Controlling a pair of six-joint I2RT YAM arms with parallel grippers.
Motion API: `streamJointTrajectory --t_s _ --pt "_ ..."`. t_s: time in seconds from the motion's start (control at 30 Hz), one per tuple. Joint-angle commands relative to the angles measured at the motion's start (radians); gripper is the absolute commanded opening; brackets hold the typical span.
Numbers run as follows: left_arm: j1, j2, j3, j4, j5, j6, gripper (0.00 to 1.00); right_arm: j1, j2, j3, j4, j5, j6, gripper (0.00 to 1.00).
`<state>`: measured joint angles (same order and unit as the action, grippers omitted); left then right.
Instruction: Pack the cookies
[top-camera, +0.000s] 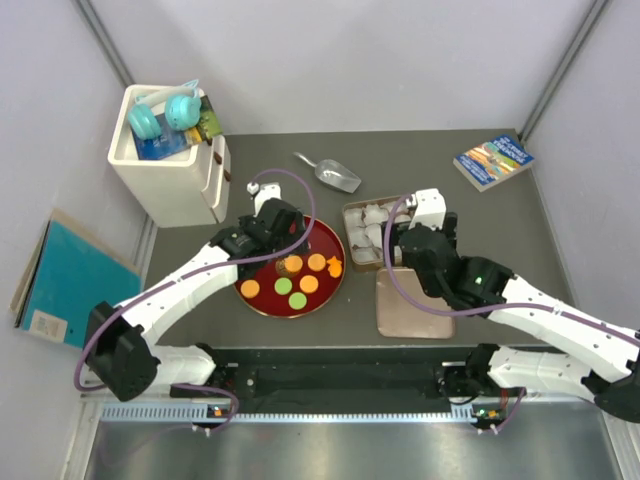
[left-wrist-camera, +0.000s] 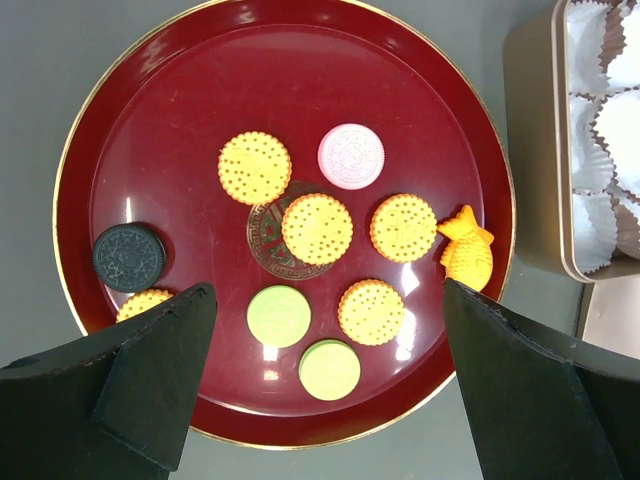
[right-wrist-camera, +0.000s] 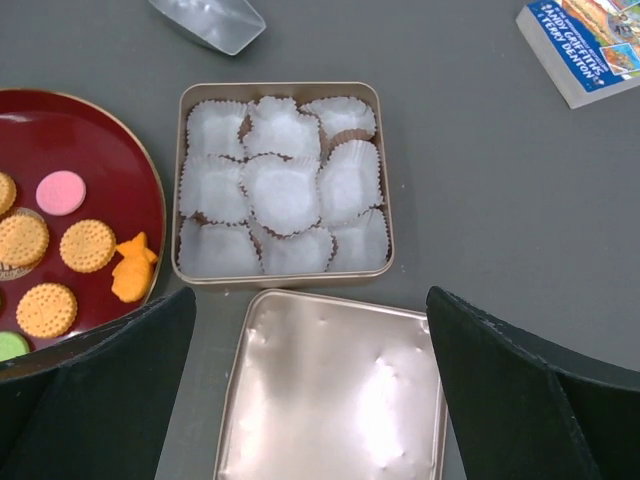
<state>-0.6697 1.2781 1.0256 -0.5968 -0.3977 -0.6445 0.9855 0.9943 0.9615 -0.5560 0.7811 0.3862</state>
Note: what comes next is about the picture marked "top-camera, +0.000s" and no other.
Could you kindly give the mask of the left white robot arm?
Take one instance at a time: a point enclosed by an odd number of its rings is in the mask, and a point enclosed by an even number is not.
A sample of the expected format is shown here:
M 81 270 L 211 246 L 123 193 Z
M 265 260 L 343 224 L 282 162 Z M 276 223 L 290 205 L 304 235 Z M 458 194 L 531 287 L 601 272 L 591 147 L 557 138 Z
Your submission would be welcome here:
M 162 281 L 116 305 L 101 302 L 89 315 L 73 374 L 84 393 L 108 389 L 122 402 L 159 387 L 224 395 L 227 374 L 204 343 L 162 346 L 161 337 L 213 294 L 248 280 L 269 261 L 308 248 L 316 214 L 284 201 L 277 183 L 252 180 L 253 213 L 220 229 L 190 260 Z

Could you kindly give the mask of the orange fish-shaped cookie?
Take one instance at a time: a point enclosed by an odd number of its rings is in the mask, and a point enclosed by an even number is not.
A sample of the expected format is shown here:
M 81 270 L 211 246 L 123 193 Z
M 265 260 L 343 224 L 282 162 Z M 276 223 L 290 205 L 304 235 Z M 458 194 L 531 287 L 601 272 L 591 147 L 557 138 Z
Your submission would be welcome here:
M 327 271 L 331 278 L 338 279 L 343 273 L 343 263 L 336 256 L 329 258 L 326 261 Z

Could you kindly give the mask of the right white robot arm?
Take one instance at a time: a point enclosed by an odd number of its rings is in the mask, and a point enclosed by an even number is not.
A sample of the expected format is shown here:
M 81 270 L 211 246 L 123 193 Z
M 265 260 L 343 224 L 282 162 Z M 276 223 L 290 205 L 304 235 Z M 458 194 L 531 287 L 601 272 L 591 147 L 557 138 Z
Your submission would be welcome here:
M 620 420 L 639 420 L 639 333 L 588 315 L 508 267 L 457 251 L 457 216 L 437 189 L 400 197 L 382 228 L 384 263 L 397 256 L 446 317 L 479 316 L 522 331 L 554 352 L 480 344 L 465 362 L 469 388 L 562 393 Z

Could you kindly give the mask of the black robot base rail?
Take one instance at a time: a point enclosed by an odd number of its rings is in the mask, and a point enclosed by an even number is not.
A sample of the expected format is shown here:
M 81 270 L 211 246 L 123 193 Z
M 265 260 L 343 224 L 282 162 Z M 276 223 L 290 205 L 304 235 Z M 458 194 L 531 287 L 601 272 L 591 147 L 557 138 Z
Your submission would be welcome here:
M 208 385 L 249 413 L 420 413 L 451 400 L 497 396 L 494 346 L 225 348 Z

